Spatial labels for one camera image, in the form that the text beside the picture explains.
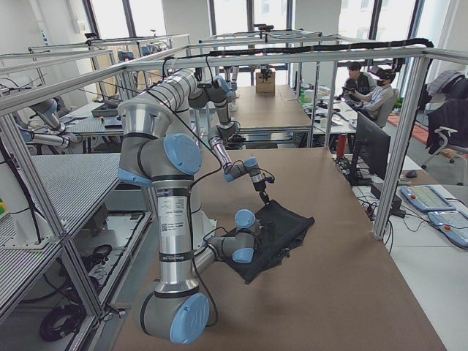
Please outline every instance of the sticker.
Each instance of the sticker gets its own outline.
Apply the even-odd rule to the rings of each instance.
[[[172,196],[158,198],[159,227],[161,236],[185,234],[186,197]]]

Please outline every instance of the man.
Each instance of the man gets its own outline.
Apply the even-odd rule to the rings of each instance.
[[[348,64],[348,75],[350,76],[346,82],[344,82],[345,90],[343,93],[344,101],[350,105],[355,105],[359,99],[349,94],[349,89],[356,90],[362,95],[367,95],[374,91],[377,87],[374,78],[367,72],[361,72],[362,65],[359,62],[350,62]]]
[[[360,101],[353,107],[353,110],[361,112],[365,117],[375,121],[384,102],[393,96],[391,83],[395,76],[392,69],[381,69],[379,72],[380,79],[377,81],[377,88],[374,91],[367,95],[362,95],[357,91],[350,91],[349,94]]]

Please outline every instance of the computer monitor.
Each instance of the computer monitor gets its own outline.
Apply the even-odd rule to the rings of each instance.
[[[387,172],[390,136],[373,121],[358,113],[355,146],[352,153],[350,178],[356,185],[370,184],[370,178],[362,178],[358,172],[359,157],[369,167],[369,173],[385,178]]]

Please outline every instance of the green plant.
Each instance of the green plant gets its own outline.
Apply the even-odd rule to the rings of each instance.
[[[403,98],[399,97],[398,99],[396,99],[395,105],[393,106],[393,108],[401,108],[402,105],[403,105]]]

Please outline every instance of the cardboard box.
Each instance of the cardboard box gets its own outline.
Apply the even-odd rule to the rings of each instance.
[[[262,79],[262,73],[259,69],[255,70],[255,91],[257,93],[273,93],[275,94],[275,75],[274,69],[271,69],[271,77],[267,80]]]

